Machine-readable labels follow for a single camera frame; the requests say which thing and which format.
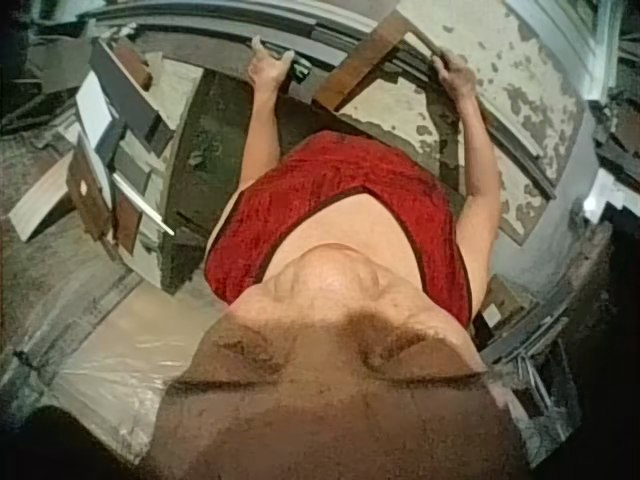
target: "red top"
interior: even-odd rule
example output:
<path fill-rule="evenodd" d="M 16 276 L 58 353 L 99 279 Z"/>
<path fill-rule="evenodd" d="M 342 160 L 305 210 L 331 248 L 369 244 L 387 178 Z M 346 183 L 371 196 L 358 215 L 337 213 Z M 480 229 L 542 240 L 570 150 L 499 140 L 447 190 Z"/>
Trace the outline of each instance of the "red top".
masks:
<path fill-rule="evenodd" d="M 413 248 L 423 291 L 466 327 L 471 291 L 438 181 L 396 148 L 334 132 L 309 137 L 240 193 L 209 251 L 207 283 L 233 303 L 262 281 L 277 248 L 298 225 L 359 193 L 391 212 Z"/>

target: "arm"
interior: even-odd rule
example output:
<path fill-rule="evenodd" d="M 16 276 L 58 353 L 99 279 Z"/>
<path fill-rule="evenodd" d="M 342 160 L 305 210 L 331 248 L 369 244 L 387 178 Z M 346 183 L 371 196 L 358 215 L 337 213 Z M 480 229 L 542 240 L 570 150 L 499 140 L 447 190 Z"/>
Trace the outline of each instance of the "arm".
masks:
<path fill-rule="evenodd" d="M 475 316 L 487 290 L 489 259 L 500 223 L 500 172 L 476 99 L 475 75 L 451 53 L 443 57 L 435 57 L 434 66 L 456 104 L 464 129 L 467 198 L 456 237 L 469 273 L 471 314 Z"/>
<path fill-rule="evenodd" d="M 239 189 L 278 165 L 280 142 L 275 106 L 278 89 L 293 60 L 293 51 L 285 53 L 281 60 L 271 57 L 259 37 L 255 37 L 251 44 L 255 56 L 248 71 L 253 85 L 253 108 L 242 156 Z"/>

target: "hand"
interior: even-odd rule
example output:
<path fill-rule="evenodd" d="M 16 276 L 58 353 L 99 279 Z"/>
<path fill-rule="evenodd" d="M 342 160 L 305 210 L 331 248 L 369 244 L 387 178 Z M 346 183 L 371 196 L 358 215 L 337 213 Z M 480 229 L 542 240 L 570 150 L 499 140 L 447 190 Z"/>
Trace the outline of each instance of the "hand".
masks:
<path fill-rule="evenodd" d="M 456 106 L 459 107 L 468 99 L 475 99 L 476 75 L 459 56 L 443 50 L 441 55 L 434 55 L 431 61 L 438 71 L 440 83 Z"/>
<path fill-rule="evenodd" d="M 277 60 L 264 48 L 258 35 L 251 40 L 251 46 L 255 55 L 247 70 L 249 81 L 253 85 L 254 91 L 256 93 L 276 94 L 287 77 L 295 52 L 289 50 L 280 60 Z"/>

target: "woman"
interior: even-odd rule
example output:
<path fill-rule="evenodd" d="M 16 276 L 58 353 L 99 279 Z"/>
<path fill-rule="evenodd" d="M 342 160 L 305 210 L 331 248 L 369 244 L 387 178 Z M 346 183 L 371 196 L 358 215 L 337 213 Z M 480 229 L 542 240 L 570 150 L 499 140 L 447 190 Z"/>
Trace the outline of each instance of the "woman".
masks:
<path fill-rule="evenodd" d="M 205 264 L 228 314 L 168 389 L 141 464 L 163 478 L 500 478 L 518 436 L 465 328 L 485 294 L 500 181 L 475 77 L 433 63 L 464 127 L 467 199 L 375 141 L 317 134 L 280 161 L 293 52 L 254 39 L 238 193 Z"/>

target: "red dress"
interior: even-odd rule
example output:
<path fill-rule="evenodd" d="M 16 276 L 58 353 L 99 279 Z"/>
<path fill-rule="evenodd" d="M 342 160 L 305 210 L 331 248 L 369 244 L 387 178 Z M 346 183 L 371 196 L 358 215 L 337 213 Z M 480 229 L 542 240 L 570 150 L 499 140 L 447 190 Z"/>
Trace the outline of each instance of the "red dress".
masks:
<path fill-rule="evenodd" d="M 360 193 L 391 212 L 409 239 L 423 291 L 466 327 L 471 291 L 438 181 L 396 148 L 334 132 L 309 137 L 240 193 L 209 250 L 207 283 L 233 303 L 262 281 L 277 248 L 298 225 Z"/>

